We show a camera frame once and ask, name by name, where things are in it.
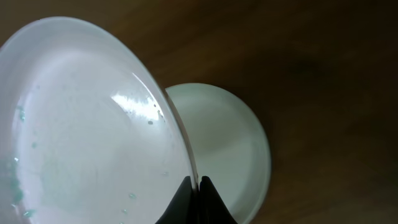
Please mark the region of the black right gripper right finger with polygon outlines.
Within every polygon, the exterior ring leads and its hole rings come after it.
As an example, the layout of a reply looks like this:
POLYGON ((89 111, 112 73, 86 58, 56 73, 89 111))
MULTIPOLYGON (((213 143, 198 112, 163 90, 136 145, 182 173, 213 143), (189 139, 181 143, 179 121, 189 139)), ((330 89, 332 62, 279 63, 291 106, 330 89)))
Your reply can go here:
POLYGON ((228 211, 218 191, 208 176, 201 178, 199 187, 200 223, 238 224, 228 211))

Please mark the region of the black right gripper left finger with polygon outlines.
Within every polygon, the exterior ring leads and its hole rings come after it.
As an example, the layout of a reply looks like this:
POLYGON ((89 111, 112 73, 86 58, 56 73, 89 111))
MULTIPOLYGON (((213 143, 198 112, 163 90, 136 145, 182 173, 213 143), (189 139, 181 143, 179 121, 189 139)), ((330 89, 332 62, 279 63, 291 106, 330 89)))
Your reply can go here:
POLYGON ((191 179, 186 176, 156 224, 195 224, 197 205, 191 179))

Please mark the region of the white plate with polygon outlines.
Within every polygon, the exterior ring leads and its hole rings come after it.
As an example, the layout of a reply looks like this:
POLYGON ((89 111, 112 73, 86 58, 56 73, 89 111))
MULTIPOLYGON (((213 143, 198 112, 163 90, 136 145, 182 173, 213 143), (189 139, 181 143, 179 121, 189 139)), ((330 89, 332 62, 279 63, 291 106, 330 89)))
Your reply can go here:
POLYGON ((170 100, 104 29, 32 22, 1 47, 1 223, 156 223, 197 192, 170 100))
POLYGON ((237 223, 251 223, 267 194, 271 154, 248 105, 213 85, 166 89, 188 134, 199 177, 208 176, 237 223))

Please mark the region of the white top plate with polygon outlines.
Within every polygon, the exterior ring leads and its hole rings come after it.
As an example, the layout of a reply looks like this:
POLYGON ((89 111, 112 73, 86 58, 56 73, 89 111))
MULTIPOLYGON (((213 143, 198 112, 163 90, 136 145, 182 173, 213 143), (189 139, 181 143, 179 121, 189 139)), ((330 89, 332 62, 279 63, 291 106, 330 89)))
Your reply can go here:
POLYGON ((248 105, 213 85, 166 89, 188 134, 199 177, 208 176, 237 223, 251 223, 267 194, 271 154, 248 105))

